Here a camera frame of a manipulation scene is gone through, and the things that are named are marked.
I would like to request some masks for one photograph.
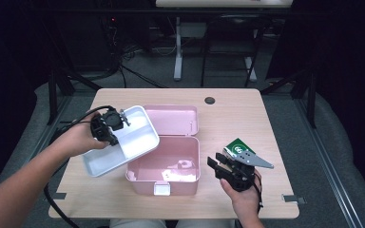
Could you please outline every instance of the hand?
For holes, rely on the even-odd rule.
[[[257,169],[255,170],[255,174],[259,176],[259,179],[255,177],[255,185],[261,191],[260,173]],[[234,190],[230,183],[225,179],[221,179],[221,187],[232,200],[233,209],[242,226],[249,227],[251,225],[253,227],[258,227],[255,224],[260,223],[258,217],[259,196],[256,188],[251,186],[251,188],[245,191],[238,192]]]
[[[109,145],[108,142],[100,142],[93,138],[90,130],[90,121],[99,112],[94,112],[80,123],[71,127],[67,132],[56,139],[52,146],[60,146],[67,152],[67,157],[83,154],[91,149],[103,149]]]

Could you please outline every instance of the pink box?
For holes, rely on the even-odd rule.
[[[127,164],[126,178],[136,193],[150,196],[195,195],[200,168],[197,108],[147,105],[147,116],[160,136],[156,149]]]

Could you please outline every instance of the white latch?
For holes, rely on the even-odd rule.
[[[167,181],[156,181],[153,190],[155,196],[170,196],[170,183]]]

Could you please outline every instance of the person's leg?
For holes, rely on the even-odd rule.
[[[160,219],[112,219],[109,228],[166,228],[165,221]]]
[[[182,219],[176,228],[234,228],[233,219]]]

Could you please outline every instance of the white plastic tray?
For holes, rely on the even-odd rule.
[[[142,106],[130,107],[125,115],[130,126],[124,123],[123,129],[113,131],[119,144],[83,154],[86,171],[91,177],[100,177],[158,146],[159,136]]]

